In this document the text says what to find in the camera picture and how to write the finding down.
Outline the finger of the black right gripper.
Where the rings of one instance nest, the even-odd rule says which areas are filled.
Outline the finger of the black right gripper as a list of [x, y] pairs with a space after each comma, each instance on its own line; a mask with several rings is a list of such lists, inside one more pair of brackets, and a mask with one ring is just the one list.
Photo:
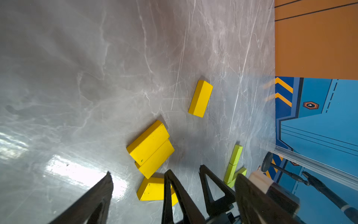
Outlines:
[[229, 186], [206, 165], [200, 166], [199, 176], [208, 215], [217, 216], [233, 209], [235, 192]]
[[183, 219], [178, 224], [205, 224], [204, 216], [171, 170], [164, 173], [164, 201], [161, 223], [174, 224], [171, 187], [177, 196], [183, 213]]

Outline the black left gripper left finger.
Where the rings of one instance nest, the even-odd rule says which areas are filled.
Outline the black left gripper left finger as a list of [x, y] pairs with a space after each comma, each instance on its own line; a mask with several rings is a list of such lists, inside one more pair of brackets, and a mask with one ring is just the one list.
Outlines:
[[52, 224], [105, 224], [113, 193], [113, 180], [110, 172], [67, 210], [56, 217]]

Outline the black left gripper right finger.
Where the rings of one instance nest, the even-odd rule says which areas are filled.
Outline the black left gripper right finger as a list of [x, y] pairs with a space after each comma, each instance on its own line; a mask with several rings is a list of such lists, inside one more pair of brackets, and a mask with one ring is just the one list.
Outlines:
[[298, 224], [292, 216], [256, 187], [248, 177], [238, 175], [235, 199], [243, 224]]

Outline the lime green long block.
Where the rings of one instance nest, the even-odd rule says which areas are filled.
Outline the lime green long block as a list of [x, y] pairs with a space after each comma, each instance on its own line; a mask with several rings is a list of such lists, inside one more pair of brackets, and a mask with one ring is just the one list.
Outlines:
[[232, 164], [233, 166], [236, 166], [239, 162], [242, 151], [243, 151], [243, 146], [239, 144], [235, 144], [229, 163]]
[[224, 183], [229, 184], [230, 182], [233, 181], [234, 178], [234, 174], [237, 168], [237, 164], [233, 165], [231, 163], [228, 164], [225, 176], [224, 176]]
[[246, 174], [247, 174], [247, 169], [245, 167], [242, 167], [240, 170], [234, 173], [233, 179], [227, 184], [227, 186], [229, 186], [230, 188], [234, 187], [237, 176], [238, 175], [246, 176]]

